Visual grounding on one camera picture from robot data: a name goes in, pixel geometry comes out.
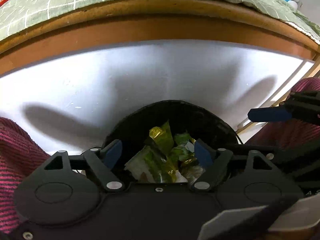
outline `pink striped fabric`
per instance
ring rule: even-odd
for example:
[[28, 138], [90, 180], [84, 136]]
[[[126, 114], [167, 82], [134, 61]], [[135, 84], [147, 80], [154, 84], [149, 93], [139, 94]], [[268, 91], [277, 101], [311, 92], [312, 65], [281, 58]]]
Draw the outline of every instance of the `pink striped fabric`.
[[[291, 91], [320, 90], [319, 78], [306, 78], [296, 83]], [[246, 144], [275, 146], [282, 149], [294, 148], [320, 136], [320, 126], [296, 119], [286, 122], [270, 122], [252, 136]]]
[[0, 117], [0, 230], [4, 233], [19, 225], [14, 190], [48, 157], [15, 122]]

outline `triangular cutout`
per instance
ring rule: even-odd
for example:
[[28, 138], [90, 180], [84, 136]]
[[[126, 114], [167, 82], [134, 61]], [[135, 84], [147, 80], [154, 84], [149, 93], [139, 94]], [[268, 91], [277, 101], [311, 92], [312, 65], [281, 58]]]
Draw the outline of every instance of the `triangular cutout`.
[[47, 171], [63, 169], [62, 156], [55, 157], [44, 169]]
[[271, 171], [272, 168], [259, 156], [255, 156], [253, 159], [253, 168], [255, 170], [267, 170]]

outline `screw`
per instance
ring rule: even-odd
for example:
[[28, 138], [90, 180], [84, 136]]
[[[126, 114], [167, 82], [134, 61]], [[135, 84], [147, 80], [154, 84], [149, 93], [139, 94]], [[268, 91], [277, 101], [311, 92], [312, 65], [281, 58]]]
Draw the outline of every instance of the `screw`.
[[196, 182], [193, 186], [197, 189], [208, 189], [210, 187], [210, 184], [205, 181], [199, 181]]
[[25, 240], [32, 240], [33, 238], [33, 235], [30, 232], [24, 232], [22, 236]]
[[122, 187], [122, 183], [119, 181], [111, 181], [107, 184], [107, 188], [109, 189], [120, 189]]
[[275, 155], [273, 153], [268, 153], [266, 157], [268, 160], [272, 160], [275, 157]]

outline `silver screw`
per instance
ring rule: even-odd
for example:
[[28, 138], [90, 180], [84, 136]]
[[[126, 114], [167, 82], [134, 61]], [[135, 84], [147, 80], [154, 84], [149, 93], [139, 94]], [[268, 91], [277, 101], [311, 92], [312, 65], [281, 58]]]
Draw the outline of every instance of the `silver screw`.
[[208, 189], [210, 187], [210, 184], [208, 182], [199, 181], [196, 182], [193, 186], [197, 189]]
[[119, 181], [111, 181], [107, 184], [107, 188], [109, 189], [120, 189], [122, 187], [122, 183]]
[[268, 153], [266, 157], [268, 160], [272, 160], [275, 157], [275, 155], [273, 153]]
[[25, 240], [32, 240], [33, 238], [33, 235], [30, 232], [24, 232], [22, 236]]

